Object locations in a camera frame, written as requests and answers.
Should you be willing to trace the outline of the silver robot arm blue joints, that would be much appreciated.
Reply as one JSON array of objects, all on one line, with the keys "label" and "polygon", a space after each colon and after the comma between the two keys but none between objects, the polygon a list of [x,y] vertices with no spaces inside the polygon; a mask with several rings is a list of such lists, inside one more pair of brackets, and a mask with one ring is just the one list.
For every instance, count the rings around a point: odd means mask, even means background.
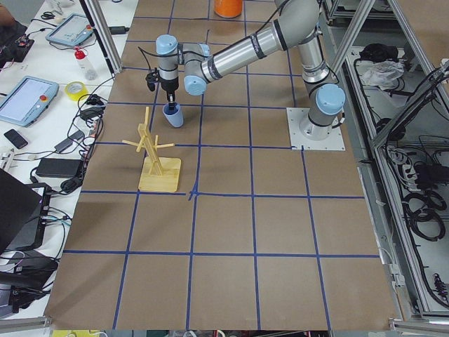
[{"label": "silver robot arm blue joints", "polygon": [[329,126],[342,111],[346,96],[331,80],[321,48],[319,5],[316,1],[277,1],[278,18],[268,19],[256,32],[211,53],[207,44],[180,43],[173,35],[156,39],[158,65],[162,79],[178,79],[178,67],[183,66],[184,89],[193,96],[203,95],[207,85],[277,51],[296,47],[302,63],[302,79],[310,99],[309,120],[317,126]]}]

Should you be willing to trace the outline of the person forearm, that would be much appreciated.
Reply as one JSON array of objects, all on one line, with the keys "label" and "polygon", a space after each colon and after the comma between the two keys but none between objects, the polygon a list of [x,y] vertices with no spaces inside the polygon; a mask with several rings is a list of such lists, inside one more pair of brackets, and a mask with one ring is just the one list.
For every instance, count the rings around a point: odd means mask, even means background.
[{"label": "person forearm", "polygon": [[4,6],[0,5],[0,25],[2,27],[12,27],[15,24],[15,18],[10,11]]}]

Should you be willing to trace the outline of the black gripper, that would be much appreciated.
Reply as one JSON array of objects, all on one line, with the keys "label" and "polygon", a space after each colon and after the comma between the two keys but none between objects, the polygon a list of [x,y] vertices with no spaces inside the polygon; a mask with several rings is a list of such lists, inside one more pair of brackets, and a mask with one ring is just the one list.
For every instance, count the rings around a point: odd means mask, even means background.
[{"label": "black gripper", "polygon": [[168,111],[175,109],[175,92],[179,88],[179,80],[178,79],[162,79],[161,80],[161,87],[166,92],[167,101],[168,104]]}]

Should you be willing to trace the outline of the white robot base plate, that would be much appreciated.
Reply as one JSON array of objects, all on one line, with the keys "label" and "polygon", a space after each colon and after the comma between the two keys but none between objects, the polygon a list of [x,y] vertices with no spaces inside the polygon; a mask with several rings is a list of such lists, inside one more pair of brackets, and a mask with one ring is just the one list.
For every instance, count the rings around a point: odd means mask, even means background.
[{"label": "white robot base plate", "polygon": [[292,150],[345,151],[337,117],[329,126],[317,126],[309,120],[309,108],[286,108]]}]

